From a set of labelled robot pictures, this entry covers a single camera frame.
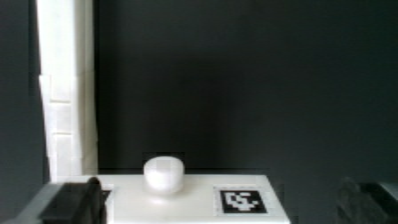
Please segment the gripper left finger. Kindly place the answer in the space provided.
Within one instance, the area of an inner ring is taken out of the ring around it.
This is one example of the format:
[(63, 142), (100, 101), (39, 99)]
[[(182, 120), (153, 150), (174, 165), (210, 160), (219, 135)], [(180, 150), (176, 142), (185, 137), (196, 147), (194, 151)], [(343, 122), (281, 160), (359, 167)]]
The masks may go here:
[(11, 224), (107, 224), (102, 182), (48, 183)]

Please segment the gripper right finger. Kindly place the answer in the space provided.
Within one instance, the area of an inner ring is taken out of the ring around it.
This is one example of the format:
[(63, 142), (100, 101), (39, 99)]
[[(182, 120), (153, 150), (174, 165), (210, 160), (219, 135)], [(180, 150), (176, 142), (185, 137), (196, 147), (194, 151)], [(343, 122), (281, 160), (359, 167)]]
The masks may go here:
[(398, 182), (345, 178), (338, 189), (336, 224), (398, 224)]

